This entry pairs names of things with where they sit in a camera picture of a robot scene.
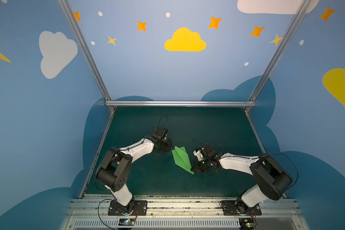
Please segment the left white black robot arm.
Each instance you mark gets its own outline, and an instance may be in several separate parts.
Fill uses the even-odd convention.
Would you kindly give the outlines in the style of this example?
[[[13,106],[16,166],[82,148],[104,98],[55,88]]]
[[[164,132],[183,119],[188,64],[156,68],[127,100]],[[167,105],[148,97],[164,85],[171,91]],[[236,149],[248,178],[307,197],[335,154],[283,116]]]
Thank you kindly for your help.
[[[139,158],[157,151],[163,154],[172,150],[172,140],[167,137],[168,130],[157,126],[155,131],[140,141],[127,147],[111,147],[98,166],[95,179],[114,196],[111,213],[124,216],[135,215],[135,197],[127,187],[131,165]]]

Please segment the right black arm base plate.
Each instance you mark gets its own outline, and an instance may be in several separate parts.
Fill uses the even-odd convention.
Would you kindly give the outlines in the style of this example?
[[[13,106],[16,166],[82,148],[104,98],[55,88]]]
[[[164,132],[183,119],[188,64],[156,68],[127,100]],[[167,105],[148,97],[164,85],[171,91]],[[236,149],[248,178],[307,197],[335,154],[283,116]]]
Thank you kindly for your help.
[[[222,200],[219,205],[221,209],[223,210],[223,213],[225,216],[229,216],[229,215],[261,216],[262,215],[262,211],[258,204],[250,208],[241,201]]]

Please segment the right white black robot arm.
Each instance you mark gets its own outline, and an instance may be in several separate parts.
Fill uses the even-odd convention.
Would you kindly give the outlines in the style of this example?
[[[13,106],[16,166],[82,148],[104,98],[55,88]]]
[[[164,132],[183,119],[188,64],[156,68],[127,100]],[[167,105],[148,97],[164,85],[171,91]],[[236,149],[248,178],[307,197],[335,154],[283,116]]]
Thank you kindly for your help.
[[[256,185],[244,191],[233,204],[221,202],[224,212],[234,215],[250,215],[260,209],[259,203],[279,200],[292,186],[291,175],[269,154],[262,156],[240,156],[231,153],[217,153],[208,144],[198,147],[193,154],[194,172],[208,173],[211,169],[235,170],[253,176]]]

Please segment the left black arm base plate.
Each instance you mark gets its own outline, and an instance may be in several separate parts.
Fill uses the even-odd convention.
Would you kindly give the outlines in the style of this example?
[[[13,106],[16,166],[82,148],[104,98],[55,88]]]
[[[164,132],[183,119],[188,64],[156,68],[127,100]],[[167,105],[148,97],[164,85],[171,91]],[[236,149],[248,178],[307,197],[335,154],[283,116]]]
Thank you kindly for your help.
[[[108,216],[145,216],[147,213],[148,202],[146,200],[131,200],[131,202],[123,206],[113,200],[108,209]]]

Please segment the green square paper sheet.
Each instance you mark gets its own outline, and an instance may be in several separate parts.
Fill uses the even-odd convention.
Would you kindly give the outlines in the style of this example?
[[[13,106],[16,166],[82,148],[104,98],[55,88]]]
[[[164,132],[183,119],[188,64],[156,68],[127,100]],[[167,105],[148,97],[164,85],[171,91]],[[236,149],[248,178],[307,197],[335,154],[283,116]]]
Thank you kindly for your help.
[[[192,166],[190,163],[190,159],[188,153],[186,152],[185,147],[177,147],[175,146],[172,150],[173,159],[177,166],[181,167],[182,169],[186,170],[187,172],[194,174],[191,170]]]

